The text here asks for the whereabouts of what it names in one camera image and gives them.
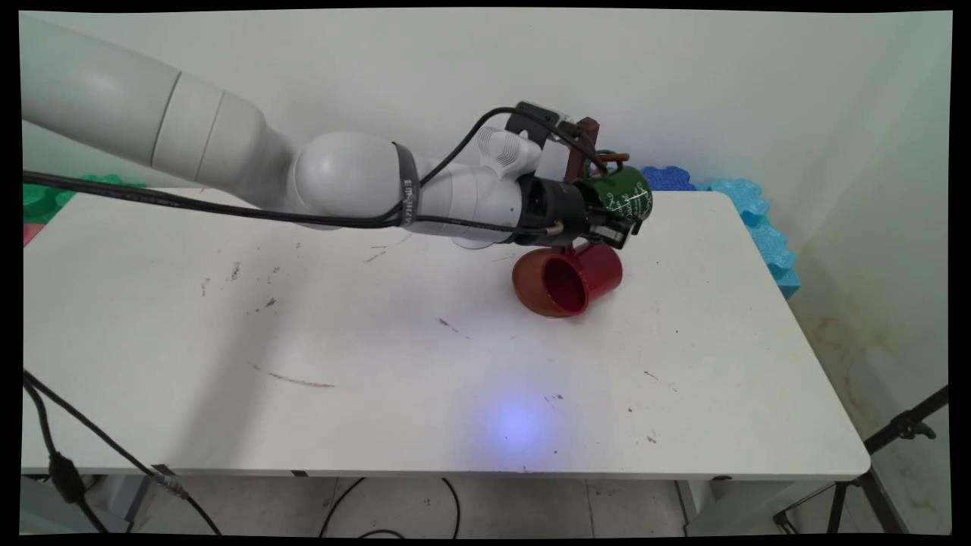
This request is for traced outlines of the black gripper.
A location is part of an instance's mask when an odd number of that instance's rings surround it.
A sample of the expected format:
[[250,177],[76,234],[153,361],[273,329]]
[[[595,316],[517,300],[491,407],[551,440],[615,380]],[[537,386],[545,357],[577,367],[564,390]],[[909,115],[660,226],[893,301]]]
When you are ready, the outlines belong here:
[[567,246],[583,238],[593,244],[623,249],[632,232],[631,220],[611,220],[592,224],[589,209],[599,207],[599,197],[582,184],[565,184],[544,177],[520,177],[523,211],[521,228],[547,228],[559,222],[556,235],[520,235],[521,246]]

